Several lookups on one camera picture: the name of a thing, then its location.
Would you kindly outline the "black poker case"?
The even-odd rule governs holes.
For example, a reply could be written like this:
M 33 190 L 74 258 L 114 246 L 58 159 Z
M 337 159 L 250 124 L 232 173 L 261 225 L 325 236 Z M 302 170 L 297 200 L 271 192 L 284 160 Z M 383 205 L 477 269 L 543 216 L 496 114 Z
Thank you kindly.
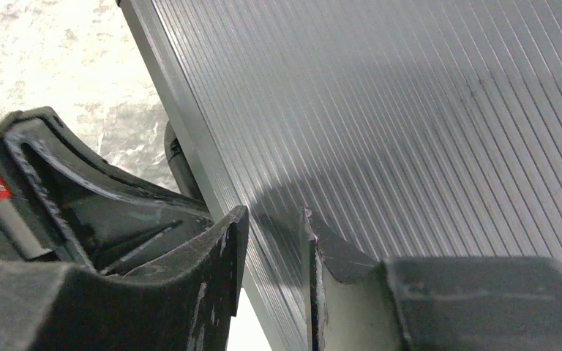
M 299 212 L 366 254 L 562 264 L 562 1 L 120 1 L 244 287 L 305 350 Z

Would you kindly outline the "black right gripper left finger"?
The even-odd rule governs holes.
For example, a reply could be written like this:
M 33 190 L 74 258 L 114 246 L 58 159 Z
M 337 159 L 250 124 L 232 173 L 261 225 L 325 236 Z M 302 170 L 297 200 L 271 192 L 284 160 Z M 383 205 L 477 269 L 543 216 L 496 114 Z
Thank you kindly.
M 0 261 L 0 350 L 224 350 L 248 233 L 238 205 L 124 276 Z

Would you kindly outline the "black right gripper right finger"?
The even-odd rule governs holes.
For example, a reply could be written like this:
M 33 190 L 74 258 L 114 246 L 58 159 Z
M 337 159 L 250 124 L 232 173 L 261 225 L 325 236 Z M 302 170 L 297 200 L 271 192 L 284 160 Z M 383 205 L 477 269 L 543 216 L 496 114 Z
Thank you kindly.
M 546 257 L 375 260 L 302 211 L 309 350 L 562 350 Z

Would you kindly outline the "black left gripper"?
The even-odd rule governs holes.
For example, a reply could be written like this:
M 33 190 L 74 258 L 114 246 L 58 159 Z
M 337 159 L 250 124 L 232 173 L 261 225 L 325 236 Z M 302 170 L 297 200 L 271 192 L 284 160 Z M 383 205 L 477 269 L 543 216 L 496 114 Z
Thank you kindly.
M 125 275 L 212 224 L 202 202 L 110 165 L 50 107 L 0 123 L 0 260 L 60 261 L 61 234 L 96 272 Z

